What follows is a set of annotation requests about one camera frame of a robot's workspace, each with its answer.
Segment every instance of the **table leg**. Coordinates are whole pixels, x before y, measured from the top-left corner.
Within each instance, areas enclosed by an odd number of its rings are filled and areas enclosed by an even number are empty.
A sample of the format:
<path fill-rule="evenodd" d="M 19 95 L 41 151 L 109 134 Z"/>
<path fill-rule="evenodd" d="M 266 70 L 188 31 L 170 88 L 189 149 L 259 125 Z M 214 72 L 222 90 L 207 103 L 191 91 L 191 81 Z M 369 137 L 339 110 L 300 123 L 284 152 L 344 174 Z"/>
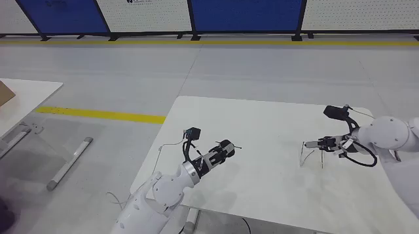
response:
<path fill-rule="evenodd" d="M 17 134 L 9 143 L 0 140 L 0 146 L 4 150 L 0 153 L 0 159 L 7 154 L 22 138 L 31 132 L 29 127 L 24 128 L 19 134 Z"/>
<path fill-rule="evenodd" d="M 80 155 L 83 153 L 83 151 L 86 149 L 87 146 L 93 141 L 93 138 L 85 138 L 82 144 L 77 148 L 76 152 L 73 154 L 72 160 L 66 162 L 66 164 L 61 167 L 61 169 L 58 171 L 58 173 L 53 177 L 53 179 L 46 185 L 46 189 L 49 191 L 52 191 L 55 189 L 55 187 L 60 183 L 60 180 L 64 177 L 65 173 L 73 166 L 74 162 L 80 157 Z"/>
<path fill-rule="evenodd" d="M 61 146 L 60 144 L 49 144 L 47 140 L 44 139 L 44 136 L 49 139 L 54 139 L 54 135 L 52 133 L 49 133 L 48 130 L 45 130 L 44 127 L 37 125 L 35 123 L 32 123 L 29 125 L 33 128 L 33 131 L 36 135 L 52 150 L 54 150 L 55 153 L 57 153 L 60 157 L 65 159 L 65 164 L 61 169 L 57 172 L 55 177 L 46 185 L 46 189 L 49 191 L 52 191 L 56 188 L 58 183 L 60 183 L 61 179 L 64 177 L 64 175 L 68 172 L 68 170 L 73 166 L 73 164 L 76 162 L 76 160 L 80 157 L 80 155 L 83 153 L 83 151 L 86 149 L 87 146 L 89 146 L 90 143 L 92 143 L 93 138 L 87 137 L 83 140 L 83 142 L 80 144 L 80 146 L 77 148 L 77 150 L 74 153 L 68 152 L 64 146 Z"/>
<path fill-rule="evenodd" d="M 195 232 L 200 213 L 201 210 L 195 208 L 189 209 L 188 218 L 186 219 L 182 234 L 193 234 Z"/>

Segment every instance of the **black bracket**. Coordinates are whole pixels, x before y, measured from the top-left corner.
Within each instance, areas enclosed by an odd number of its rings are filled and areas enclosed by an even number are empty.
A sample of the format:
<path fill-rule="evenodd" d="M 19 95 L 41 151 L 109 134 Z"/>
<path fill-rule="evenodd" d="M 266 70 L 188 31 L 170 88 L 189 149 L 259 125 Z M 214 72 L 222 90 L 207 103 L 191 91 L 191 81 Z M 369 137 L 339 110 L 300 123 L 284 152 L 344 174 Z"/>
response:
<path fill-rule="evenodd" d="M 291 37 L 291 40 L 292 41 L 302 41 L 302 37 L 301 37 L 301 35 L 293 35 Z"/>
<path fill-rule="evenodd" d="M 199 41 L 201 37 L 199 35 L 193 35 L 191 41 Z"/>
<path fill-rule="evenodd" d="M 42 39 L 41 39 L 41 42 L 47 42 L 50 39 L 51 39 L 51 37 L 43 36 Z"/>
<path fill-rule="evenodd" d="M 116 41 L 119 38 L 118 35 L 111 35 L 111 38 L 108 40 L 110 42 Z"/>

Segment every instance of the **white pegboard panel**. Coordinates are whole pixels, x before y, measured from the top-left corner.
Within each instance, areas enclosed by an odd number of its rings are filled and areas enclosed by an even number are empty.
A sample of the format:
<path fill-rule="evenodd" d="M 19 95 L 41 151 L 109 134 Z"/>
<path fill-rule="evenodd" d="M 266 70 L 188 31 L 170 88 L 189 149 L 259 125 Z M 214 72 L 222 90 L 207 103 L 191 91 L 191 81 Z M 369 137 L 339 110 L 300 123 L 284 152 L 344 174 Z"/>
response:
<path fill-rule="evenodd" d="M 419 29 L 419 0 L 307 0 L 302 30 Z"/>
<path fill-rule="evenodd" d="M 0 33 L 37 33 L 15 0 L 0 0 Z"/>
<path fill-rule="evenodd" d="M 187 0 L 97 0 L 112 32 L 190 31 Z"/>

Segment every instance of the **black cable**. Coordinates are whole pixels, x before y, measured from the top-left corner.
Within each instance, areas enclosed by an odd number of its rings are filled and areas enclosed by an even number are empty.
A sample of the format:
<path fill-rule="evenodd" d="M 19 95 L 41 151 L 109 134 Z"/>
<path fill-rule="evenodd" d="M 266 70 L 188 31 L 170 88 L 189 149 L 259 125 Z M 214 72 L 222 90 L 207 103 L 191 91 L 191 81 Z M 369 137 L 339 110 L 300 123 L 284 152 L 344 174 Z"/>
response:
<path fill-rule="evenodd" d="M 360 147 L 362 147 L 363 149 L 365 149 L 371 156 L 373 156 L 373 159 L 374 159 L 374 162 L 372 163 L 372 164 L 364 164 L 364 163 L 360 163 L 359 161 L 356 161 L 355 159 L 351 159 L 350 157 L 348 157 L 348 155 L 346 154 L 346 152 L 344 152 L 342 155 L 345 157 L 345 158 L 347 158 L 347 159 L 349 159 L 350 161 L 352 161 L 353 163 L 355 163 L 355 164 L 358 164 L 358 165 L 361 165 L 361 166 L 368 166 L 368 167 L 373 167 L 373 166 L 375 166 L 375 165 L 377 165 L 377 157 L 374 155 L 374 153 L 371 151 L 371 150 L 369 150 L 368 148 L 366 148 L 366 147 L 364 147 L 362 144 L 360 144 L 360 143 L 358 143 L 358 142 L 356 142 L 356 141 L 354 141 L 354 144 L 356 144 L 356 145 L 358 145 L 358 146 L 360 146 Z"/>
<path fill-rule="evenodd" d="M 186 148 L 183 150 L 183 156 L 185 157 L 185 162 L 189 161 L 192 163 L 191 158 L 189 157 L 189 149 L 191 148 L 191 141 L 188 140 L 185 143 L 183 143 L 183 146 L 185 146 L 186 144 Z"/>
<path fill-rule="evenodd" d="M 199 154 L 199 155 L 201 155 L 201 156 L 202 156 L 202 154 L 199 152 L 199 150 L 195 147 L 195 145 L 194 145 L 194 144 L 192 144 L 192 143 L 191 143 L 191 146 L 192 146 L 192 147 L 194 147 L 194 149 L 196 150 L 196 152 L 198 152 L 198 154 Z"/>
<path fill-rule="evenodd" d="M 247 223 L 247 221 L 244 218 L 242 218 L 242 220 L 244 220 L 244 223 L 246 223 L 247 228 L 249 229 L 249 234 L 251 234 L 251 230 L 250 230 L 249 224 Z"/>

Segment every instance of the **table foot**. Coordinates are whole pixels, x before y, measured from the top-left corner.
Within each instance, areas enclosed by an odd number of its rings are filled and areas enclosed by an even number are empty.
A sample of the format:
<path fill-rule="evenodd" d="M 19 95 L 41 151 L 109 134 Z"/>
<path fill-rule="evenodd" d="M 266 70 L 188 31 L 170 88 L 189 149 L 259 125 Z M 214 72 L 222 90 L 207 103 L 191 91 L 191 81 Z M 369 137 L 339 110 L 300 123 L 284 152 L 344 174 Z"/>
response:
<path fill-rule="evenodd" d="M 9 143 L 0 140 L 0 145 L 5 146 L 5 150 L 0 153 L 0 159 L 7 154 L 22 138 L 31 132 L 30 128 L 23 129 L 17 136 L 15 136 Z"/>
<path fill-rule="evenodd" d="M 90 143 L 92 143 L 93 138 L 85 138 L 83 143 L 79 146 L 79 148 L 74 152 L 73 159 L 67 162 L 63 167 L 61 167 L 60 171 L 53 177 L 53 179 L 48 183 L 46 186 L 46 189 L 49 191 L 52 191 L 56 188 L 58 183 L 60 183 L 61 179 L 64 177 L 64 175 L 68 172 L 68 170 L 73 166 L 74 162 L 80 157 L 80 155 L 83 153 L 83 151 L 86 149 L 87 146 L 89 146 Z"/>
<path fill-rule="evenodd" d="M 193 234 L 195 232 L 200 213 L 201 210 L 195 208 L 189 209 L 188 218 L 186 219 L 182 234 Z"/>

